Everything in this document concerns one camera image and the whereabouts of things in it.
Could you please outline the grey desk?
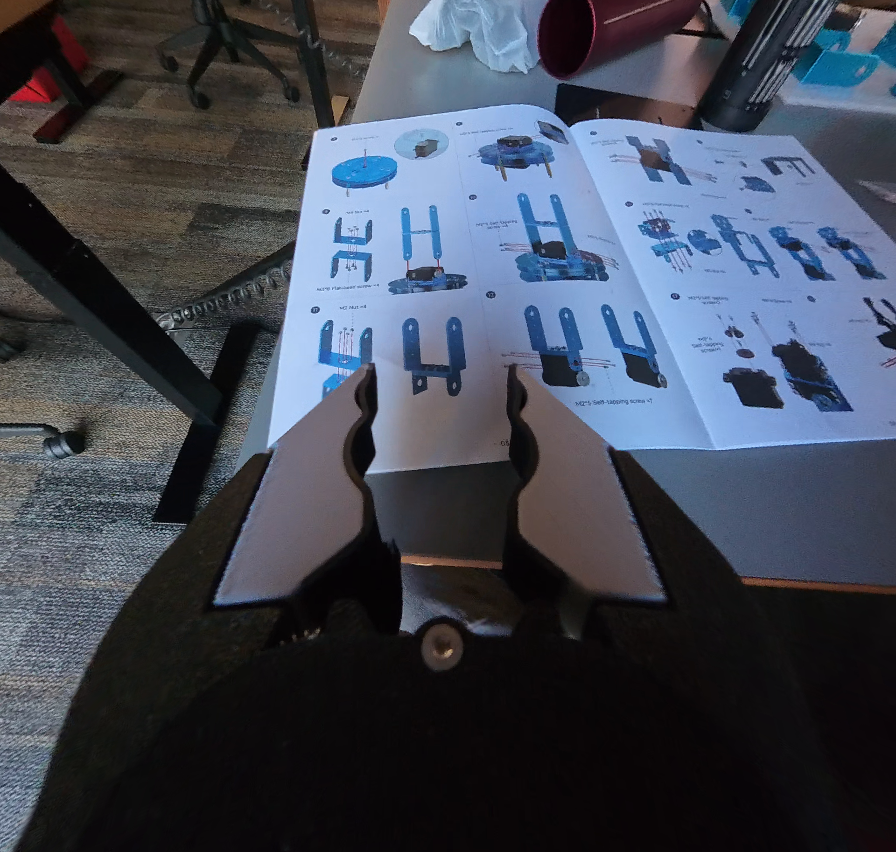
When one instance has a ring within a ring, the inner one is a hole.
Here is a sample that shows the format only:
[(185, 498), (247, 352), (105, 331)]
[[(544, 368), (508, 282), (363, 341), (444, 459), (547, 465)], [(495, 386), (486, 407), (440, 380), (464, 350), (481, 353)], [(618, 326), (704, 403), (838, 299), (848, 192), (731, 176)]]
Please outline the grey desk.
[[(541, 67), (497, 74), (467, 49), (411, 40), (427, 0), (391, 0), (355, 122), (526, 103), (554, 109)], [(894, 442), (728, 452), (647, 451), (635, 459), (745, 582), (894, 592)], [(515, 473), (509, 462), (372, 477), (382, 532), (414, 563), (495, 564)]]

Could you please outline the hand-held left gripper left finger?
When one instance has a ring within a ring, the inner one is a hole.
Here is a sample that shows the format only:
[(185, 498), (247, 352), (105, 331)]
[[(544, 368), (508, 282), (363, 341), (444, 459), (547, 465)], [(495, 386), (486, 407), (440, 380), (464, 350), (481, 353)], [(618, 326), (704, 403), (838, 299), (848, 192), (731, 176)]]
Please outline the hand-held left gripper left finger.
[(385, 567), (373, 497), (373, 364), (361, 365), (274, 444), (214, 596), (218, 607), (306, 597), (323, 605)]

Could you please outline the black office chair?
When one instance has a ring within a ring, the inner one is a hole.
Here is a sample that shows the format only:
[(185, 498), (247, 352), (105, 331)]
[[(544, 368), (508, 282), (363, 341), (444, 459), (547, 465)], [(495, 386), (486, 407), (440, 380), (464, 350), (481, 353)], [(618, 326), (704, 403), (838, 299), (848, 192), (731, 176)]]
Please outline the black office chair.
[[(251, 2), (251, 0), (240, 1), (244, 5)], [(196, 85), (222, 49), (227, 51), (232, 63), (239, 63), (238, 52), (243, 52), (249, 56), (253, 62), (261, 65), (280, 82), (285, 99), (288, 102), (297, 103), (299, 101), (299, 90), (253, 44), (254, 41), (260, 40), (285, 48), (297, 49), (298, 39), (296, 36), (255, 25), (241, 19), (231, 19), (228, 17), (220, 0), (191, 0), (191, 4), (195, 26), (178, 32), (167, 40), (162, 41), (157, 47), (157, 53), (162, 68), (170, 73), (174, 73), (177, 71), (178, 63), (173, 56), (168, 54), (168, 51), (202, 43), (202, 48), (196, 57), (194, 67), (186, 80), (188, 97), (194, 107), (205, 110), (210, 105), (208, 97), (198, 91)]]

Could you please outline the grey chair base leg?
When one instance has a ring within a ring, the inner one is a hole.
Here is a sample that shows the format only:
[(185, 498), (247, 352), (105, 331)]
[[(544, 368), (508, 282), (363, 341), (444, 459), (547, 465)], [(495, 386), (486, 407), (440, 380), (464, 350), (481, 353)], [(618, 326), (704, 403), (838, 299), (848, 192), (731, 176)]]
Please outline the grey chair base leg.
[(39, 436), (45, 455), (55, 459), (65, 459), (82, 454), (85, 450), (85, 436), (75, 431), (62, 432), (49, 424), (2, 423), (1, 437)]

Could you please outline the crumpled white tissue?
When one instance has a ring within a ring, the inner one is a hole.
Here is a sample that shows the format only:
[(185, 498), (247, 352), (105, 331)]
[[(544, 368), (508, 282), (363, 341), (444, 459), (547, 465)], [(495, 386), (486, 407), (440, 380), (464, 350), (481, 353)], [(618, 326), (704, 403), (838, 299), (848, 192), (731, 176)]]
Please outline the crumpled white tissue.
[(409, 33), (433, 51), (470, 42), (476, 59), (499, 73), (527, 73), (539, 62), (537, 29), (547, 0), (430, 0)]

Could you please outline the black slotted tube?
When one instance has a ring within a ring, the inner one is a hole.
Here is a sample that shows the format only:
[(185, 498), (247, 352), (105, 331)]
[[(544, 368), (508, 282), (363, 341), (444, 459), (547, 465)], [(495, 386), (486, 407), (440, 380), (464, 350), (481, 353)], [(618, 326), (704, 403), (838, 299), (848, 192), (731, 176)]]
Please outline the black slotted tube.
[(700, 100), (709, 126), (755, 130), (839, 0), (756, 0)]

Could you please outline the black desk leg base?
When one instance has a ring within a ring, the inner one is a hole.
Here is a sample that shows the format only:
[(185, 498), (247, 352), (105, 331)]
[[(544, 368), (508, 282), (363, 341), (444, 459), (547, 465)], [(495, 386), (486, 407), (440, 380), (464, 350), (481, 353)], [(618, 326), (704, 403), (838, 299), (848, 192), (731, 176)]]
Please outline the black desk leg base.
[(220, 392), (215, 417), (207, 425), (195, 420), (175, 459), (151, 522), (163, 525), (187, 525), (196, 514), (204, 481), (214, 460), (230, 406), (238, 390), (252, 348), (260, 333), (274, 334), (257, 321), (242, 321), (230, 326), (210, 373), (211, 383)]

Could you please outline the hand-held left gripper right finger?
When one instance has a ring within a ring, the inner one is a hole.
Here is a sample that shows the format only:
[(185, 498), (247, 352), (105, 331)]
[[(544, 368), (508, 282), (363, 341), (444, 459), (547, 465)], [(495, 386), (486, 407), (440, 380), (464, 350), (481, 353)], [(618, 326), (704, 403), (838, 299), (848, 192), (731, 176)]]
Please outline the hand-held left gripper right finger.
[(666, 605), (603, 437), (518, 365), (507, 374), (511, 493), (503, 578), (525, 604)]

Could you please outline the neighbouring desk with black legs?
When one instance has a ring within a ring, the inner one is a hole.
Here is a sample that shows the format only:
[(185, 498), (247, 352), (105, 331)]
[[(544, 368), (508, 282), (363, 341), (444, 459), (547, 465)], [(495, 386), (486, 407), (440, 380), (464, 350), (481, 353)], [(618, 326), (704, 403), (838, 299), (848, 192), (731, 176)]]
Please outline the neighbouring desk with black legs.
[[(66, 105), (34, 134), (59, 143), (122, 79), (82, 83), (52, 31), (58, 0), (2, 0), (2, 101), (46, 68)], [(220, 392), (90, 249), (27, 186), (1, 169), (1, 255), (42, 296), (192, 421), (211, 424)]]

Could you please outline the black flat plate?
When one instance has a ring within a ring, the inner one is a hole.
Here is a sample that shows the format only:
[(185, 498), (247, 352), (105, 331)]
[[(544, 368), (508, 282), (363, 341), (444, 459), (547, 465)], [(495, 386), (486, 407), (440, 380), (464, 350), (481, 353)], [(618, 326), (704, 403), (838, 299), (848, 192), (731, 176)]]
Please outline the black flat plate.
[(567, 126), (593, 119), (630, 119), (702, 130), (695, 107), (573, 84), (557, 86), (554, 114)]

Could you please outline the open instruction booklet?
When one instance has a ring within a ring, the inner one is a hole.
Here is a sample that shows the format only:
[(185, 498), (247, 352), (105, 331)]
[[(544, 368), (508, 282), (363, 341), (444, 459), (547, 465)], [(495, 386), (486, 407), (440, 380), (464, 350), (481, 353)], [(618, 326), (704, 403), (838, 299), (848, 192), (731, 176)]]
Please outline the open instruction booklet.
[(373, 363), (380, 472), (505, 459), (511, 365), (627, 451), (894, 438), (894, 243), (792, 137), (319, 131), (291, 277), (270, 441)]

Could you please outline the red metal tube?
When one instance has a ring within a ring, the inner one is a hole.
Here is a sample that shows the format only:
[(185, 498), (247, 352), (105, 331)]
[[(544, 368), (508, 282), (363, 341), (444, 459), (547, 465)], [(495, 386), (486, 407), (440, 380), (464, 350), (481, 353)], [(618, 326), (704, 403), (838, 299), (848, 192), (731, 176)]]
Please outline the red metal tube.
[(682, 29), (702, 0), (547, 0), (539, 58), (564, 81)]

